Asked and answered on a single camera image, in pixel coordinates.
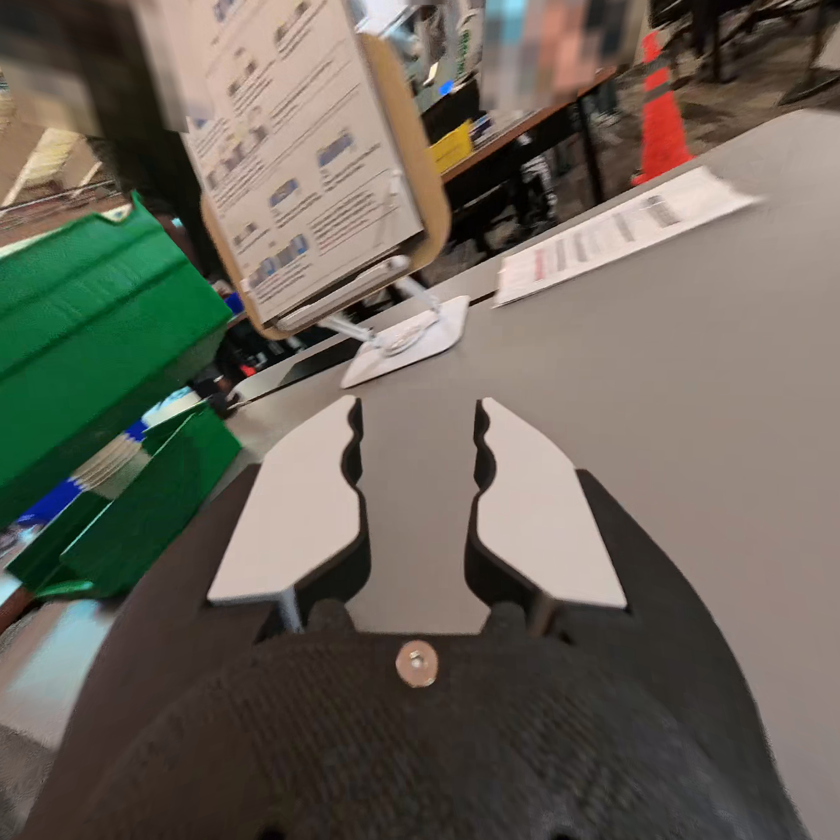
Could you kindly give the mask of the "grey desk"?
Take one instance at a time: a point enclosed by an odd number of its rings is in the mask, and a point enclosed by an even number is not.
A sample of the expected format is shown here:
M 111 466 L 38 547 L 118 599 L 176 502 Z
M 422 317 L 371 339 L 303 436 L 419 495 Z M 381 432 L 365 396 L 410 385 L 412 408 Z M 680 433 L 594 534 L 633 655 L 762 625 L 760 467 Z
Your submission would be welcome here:
M 18 838 L 838 838 L 838 116 L 705 166 L 762 196 L 495 308 L 353 388 L 371 575 L 302 633 L 207 591 L 268 452 L 342 370 L 234 420 L 245 452 L 99 648 Z M 464 575 L 476 402 L 570 456 L 628 598 L 531 635 Z

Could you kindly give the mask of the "yellow plastic bin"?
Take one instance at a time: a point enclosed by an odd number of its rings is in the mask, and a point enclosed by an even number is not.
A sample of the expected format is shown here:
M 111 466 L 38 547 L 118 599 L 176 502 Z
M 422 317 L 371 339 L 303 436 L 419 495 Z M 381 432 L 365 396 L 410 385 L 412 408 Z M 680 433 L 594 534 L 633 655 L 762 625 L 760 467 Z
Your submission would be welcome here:
M 471 129 L 472 121 L 466 120 L 429 147 L 438 174 L 445 174 L 473 154 L 475 146 Z

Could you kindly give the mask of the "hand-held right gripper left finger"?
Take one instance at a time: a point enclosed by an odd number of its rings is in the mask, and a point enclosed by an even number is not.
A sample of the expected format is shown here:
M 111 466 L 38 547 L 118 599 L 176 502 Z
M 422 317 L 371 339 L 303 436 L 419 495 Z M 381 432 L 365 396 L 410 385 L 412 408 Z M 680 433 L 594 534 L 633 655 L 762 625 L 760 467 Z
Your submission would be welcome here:
M 371 575 L 361 399 L 342 396 L 263 458 L 210 584 L 210 606 L 268 603 L 302 633 L 322 601 L 346 604 Z

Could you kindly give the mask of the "laminated paper card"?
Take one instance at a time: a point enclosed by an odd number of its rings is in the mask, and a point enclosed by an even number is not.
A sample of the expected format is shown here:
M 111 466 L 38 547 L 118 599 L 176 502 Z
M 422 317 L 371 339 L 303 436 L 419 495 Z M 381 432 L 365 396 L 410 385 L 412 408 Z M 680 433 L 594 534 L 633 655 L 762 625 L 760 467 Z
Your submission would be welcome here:
M 705 166 L 687 171 L 505 257 L 493 306 L 528 298 L 762 201 Z

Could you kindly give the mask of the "wooden table black legs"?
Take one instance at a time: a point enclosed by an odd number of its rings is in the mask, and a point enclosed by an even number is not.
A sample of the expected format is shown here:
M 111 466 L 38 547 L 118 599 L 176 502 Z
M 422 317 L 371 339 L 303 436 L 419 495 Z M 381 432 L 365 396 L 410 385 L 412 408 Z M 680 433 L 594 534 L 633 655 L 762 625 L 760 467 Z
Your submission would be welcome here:
M 591 199 L 594 204 L 602 203 L 602 172 L 584 104 L 616 74 L 614 67 L 599 70 L 593 83 L 579 91 L 576 98 L 530 112 L 496 130 L 464 160 L 449 167 L 441 178 L 452 213 L 519 175 L 522 165 L 575 135 L 581 141 Z

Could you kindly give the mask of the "green plastic bin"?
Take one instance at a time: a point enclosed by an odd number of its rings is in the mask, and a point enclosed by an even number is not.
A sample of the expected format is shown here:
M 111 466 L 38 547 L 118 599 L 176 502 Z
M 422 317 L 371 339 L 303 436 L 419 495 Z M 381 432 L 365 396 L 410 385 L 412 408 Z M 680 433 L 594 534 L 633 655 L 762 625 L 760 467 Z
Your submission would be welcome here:
M 2 258 L 2 528 L 205 369 L 232 317 L 132 200 Z
M 141 447 L 149 462 L 114 499 L 82 491 L 8 565 L 36 599 L 126 595 L 241 449 L 205 403 L 149 429 Z

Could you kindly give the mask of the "orange traffic cone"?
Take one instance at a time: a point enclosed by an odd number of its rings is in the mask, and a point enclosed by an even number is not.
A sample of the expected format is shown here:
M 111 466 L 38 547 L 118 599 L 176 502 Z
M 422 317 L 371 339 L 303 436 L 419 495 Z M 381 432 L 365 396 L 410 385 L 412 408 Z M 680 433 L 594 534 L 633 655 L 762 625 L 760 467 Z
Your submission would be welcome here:
M 645 184 L 694 159 L 688 149 L 671 69 L 654 30 L 643 38 L 642 47 L 645 79 L 641 157 L 633 186 Z

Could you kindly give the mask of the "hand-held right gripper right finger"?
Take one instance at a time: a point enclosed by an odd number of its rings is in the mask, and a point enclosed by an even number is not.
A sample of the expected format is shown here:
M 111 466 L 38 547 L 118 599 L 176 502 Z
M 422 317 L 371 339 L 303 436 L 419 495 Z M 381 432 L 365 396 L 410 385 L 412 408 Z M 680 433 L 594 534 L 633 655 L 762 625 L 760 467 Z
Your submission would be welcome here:
M 473 442 L 471 594 L 489 610 L 517 607 L 535 636 L 569 609 L 625 614 L 627 594 L 571 457 L 491 397 L 476 402 Z

